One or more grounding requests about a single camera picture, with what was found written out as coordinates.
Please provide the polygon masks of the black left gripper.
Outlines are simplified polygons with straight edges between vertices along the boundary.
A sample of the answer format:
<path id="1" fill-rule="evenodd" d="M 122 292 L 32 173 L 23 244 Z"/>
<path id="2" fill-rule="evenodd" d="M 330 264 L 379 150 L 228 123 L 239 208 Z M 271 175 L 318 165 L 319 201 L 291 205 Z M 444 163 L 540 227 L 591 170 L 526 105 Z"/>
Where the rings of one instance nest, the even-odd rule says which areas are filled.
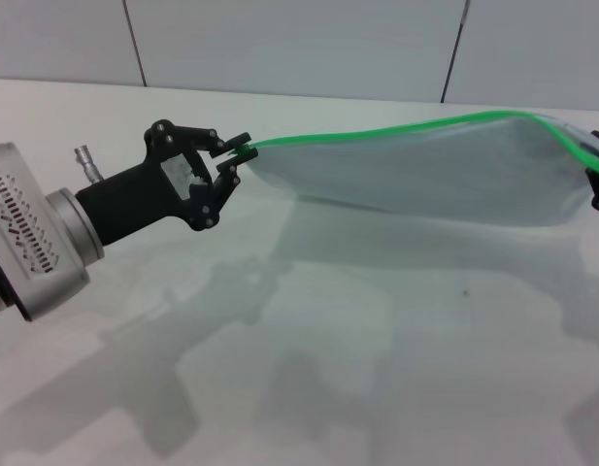
<path id="1" fill-rule="evenodd" d="M 258 156 L 233 156 L 217 166 L 212 181 L 198 150 L 220 156 L 251 141 L 249 133 L 222 140 L 213 128 L 177 126 L 168 119 L 156 121 L 144 136 L 144 161 L 76 193 L 103 244 L 115 243 L 165 217 L 177 217 L 194 231 L 211 229 L 220 212 L 241 183 L 238 167 Z M 170 182 L 162 164 L 182 155 L 187 166 L 204 177 L 204 184 L 187 189 L 182 198 Z"/>

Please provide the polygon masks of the clear document bag green zipper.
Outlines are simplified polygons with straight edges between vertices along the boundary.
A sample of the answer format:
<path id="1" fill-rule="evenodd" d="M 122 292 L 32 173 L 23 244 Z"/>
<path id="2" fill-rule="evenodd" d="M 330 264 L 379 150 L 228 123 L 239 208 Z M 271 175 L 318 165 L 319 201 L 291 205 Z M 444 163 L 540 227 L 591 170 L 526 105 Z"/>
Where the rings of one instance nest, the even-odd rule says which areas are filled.
<path id="1" fill-rule="evenodd" d="M 570 221 L 593 197 L 599 140 L 563 120 L 488 111 L 256 144 L 262 180 L 405 216 L 508 227 Z"/>

